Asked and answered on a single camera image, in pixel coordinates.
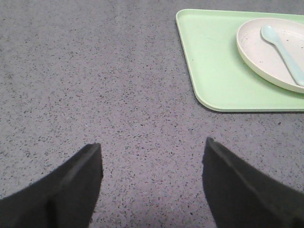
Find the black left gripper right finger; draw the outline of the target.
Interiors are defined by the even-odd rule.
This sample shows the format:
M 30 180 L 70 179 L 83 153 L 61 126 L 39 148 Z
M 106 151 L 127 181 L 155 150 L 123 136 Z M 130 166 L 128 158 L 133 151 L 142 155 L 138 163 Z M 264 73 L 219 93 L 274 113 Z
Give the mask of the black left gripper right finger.
M 218 228 L 302 228 L 304 195 L 208 137 L 202 182 Z

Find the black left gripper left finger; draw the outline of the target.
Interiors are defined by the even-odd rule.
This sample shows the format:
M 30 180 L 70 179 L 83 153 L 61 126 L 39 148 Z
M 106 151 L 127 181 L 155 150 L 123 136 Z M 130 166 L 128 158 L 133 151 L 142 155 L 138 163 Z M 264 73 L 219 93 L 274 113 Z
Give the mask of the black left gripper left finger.
M 103 178 L 101 145 L 88 144 L 50 174 L 0 201 L 2 228 L 86 228 Z

